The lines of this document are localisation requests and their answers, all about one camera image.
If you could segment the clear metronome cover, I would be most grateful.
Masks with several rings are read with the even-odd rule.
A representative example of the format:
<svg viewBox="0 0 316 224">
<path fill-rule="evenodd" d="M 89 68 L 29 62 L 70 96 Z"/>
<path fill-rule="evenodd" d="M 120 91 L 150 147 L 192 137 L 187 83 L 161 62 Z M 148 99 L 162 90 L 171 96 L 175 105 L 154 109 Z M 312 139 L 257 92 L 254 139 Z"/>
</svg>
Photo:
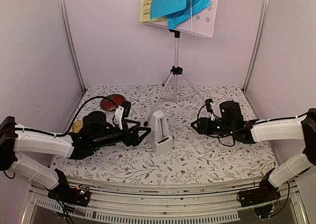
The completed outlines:
<svg viewBox="0 0 316 224">
<path fill-rule="evenodd" d="M 194 131 L 190 131 L 188 134 L 188 137 L 190 138 L 191 146 L 197 153 L 197 155 L 202 156 L 205 154 L 204 145 L 202 144 L 202 140 L 200 140 L 200 135 L 198 135 Z"/>
</svg>

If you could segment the white metronome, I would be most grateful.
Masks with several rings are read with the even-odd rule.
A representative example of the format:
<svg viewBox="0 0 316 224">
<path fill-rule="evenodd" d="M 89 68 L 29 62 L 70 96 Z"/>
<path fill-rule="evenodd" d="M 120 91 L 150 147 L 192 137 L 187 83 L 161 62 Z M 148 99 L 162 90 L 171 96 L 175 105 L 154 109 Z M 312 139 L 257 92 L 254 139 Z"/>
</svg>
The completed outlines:
<svg viewBox="0 0 316 224">
<path fill-rule="evenodd" d="M 147 141 L 156 155 L 167 153 L 173 147 L 173 138 L 171 136 L 166 116 L 162 111 L 156 111 L 150 119 L 151 132 Z"/>
</svg>

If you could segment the silver tripod music stand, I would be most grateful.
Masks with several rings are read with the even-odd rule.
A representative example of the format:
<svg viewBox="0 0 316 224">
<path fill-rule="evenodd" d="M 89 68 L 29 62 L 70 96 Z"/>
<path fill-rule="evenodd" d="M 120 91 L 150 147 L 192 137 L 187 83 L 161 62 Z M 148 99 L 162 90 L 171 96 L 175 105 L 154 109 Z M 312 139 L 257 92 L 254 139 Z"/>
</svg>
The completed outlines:
<svg viewBox="0 0 316 224">
<path fill-rule="evenodd" d="M 181 75 L 185 81 L 191 86 L 194 91 L 194 94 L 198 95 L 200 99 L 204 97 L 200 94 L 198 89 L 190 81 L 190 79 L 183 72 L 183 68 L 179 66 L 179 50 L 180 50 L 180 34 L 186 33 L 196 37 L 205 37 L 211 38 L 214 35 L 215 28 L 215 18 L 218 6 L 218 0 L 210 0 L 211 4 L 200 13 L 193 15 L 191 19 L 186 20 L 185 22 L 179 24 L 175 29 L 169 29 L 167 21 L 158 21 L 158 22 L 145 22 L 145 24 L 153 25 L 157 27 L 164 27 L 168 29 L 171 33 L 174 34 L 174 64 L 168 73 L 167 78 L 162 83 L 162 90 L 156 102 L 162 100 L 162 96 L 168 85 L 172 85 L 173 97 L 171 101 L 178 102 L 180 98 L 177 96 L 178 88 L 178 77 Z"/>
</svg>

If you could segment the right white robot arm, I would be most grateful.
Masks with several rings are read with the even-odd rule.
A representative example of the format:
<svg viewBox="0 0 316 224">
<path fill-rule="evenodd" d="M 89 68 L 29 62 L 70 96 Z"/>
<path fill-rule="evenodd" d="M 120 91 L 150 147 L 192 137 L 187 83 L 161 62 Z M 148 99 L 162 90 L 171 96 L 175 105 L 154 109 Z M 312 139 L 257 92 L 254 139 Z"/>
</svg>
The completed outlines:
<svg viewBox="0 0 316 224">
<path fill-rule="evenodd" d="M 263 141 L 303 141 L 301 152 L 289 158 L 277 168 L 269 171 L 261 180 L 255 192 L 259 202 L 266 202 L 275 189 L 288 180 L 299 176 L 316 164 L 316 110 L 290 117 L 266 120 L 244 120 L 239 103 L 225 101 L 219 105 L 220 117 L 213 113 L 212 100 L 206 100 L 204 107 L 210 117 L 198 116 L 191 127 L 200 135 L 217 139 L 231 137 L 233 142 L 255 144 Z"/>
</svg>

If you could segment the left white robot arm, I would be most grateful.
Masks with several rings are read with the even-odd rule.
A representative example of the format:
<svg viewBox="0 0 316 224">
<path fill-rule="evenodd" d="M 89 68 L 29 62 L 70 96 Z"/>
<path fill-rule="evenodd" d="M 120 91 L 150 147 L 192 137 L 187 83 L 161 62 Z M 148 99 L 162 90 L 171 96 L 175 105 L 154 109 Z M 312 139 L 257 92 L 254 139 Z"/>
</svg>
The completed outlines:
<svg viewBox="0 0 316 224">
<path fill-rule="evenodd" d="M 138 121 L 130 121 L 120 116 L 114 125 L 106 121 L 106 114 L 94 111 L 83 118 L 83 126 L 77 133 L 67 135 L 19 128 L 15 118 L 8 116 L 0 125 L 0 169 L 18 173 L 29 180 L 54 189 L 62 201 L 70 201 L 74 196 L 71 187 L 62 183 L 62 174 L 51 170 L 24 152 L 38 152 L 83 160 L 92 156 L 99 148 L 122 142 L 127 147 L 138 146 L 151 132 Z"/>
</svg>

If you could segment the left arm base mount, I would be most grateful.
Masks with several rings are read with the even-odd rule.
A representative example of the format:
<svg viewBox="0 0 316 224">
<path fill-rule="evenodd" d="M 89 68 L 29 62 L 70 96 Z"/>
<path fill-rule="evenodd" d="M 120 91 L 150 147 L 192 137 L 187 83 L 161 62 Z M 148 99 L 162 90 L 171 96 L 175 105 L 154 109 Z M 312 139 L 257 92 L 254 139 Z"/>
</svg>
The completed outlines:
<svg viewBox="0 0 316 224">
<path fill-rule="evenodd" d="M 49 189 L 48 198 L 56 201 L 69 203 L 77 206 L 87 207 L 90 201 L 91 192 L 88 186 L 82 184 L 70 187 L 64 173 L 58 169 L 54 170 L 58 176 L 58 185 L 54 189 Z"/>
</svg>

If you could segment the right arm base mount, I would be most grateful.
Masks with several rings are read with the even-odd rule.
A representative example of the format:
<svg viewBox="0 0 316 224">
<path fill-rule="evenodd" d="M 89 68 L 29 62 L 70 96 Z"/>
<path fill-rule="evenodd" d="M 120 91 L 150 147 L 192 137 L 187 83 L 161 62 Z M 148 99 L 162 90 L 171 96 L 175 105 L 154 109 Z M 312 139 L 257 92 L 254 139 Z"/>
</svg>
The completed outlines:
<svg viewBox="0 0 316 224">
<path fill-rule="evenodd" d="M 266 175 L 260 181 L 258 188 L 254 188 L 254 189 L 243 188 L 236 195 L 236 199 L 241 204 L 242 207 L 263 204 L 265 202 L 275 200 L 276 201 L 275 204 L 270 204 L 268 206 L 261 206 L 261 207 L 257 207 L 253 209 L 253 212 L 256 215 L 256 217 L 262 220 L 270 219 L 271 217 L 274 217 L 277 214 L 279 214 L 285 208 L 289 199 L 290 184 L 288 181 L 286 181 L 287 188 L 288 188 L 287 197 L 282 207 L 281 208 L 278 207 L 278 204 L 280 203 L 281 194 L 279 192 L 278 187 L 274 187 L 268 181 L 269 176 L 273 170 L 274 168 L 266 173 Z"/>
</svg>

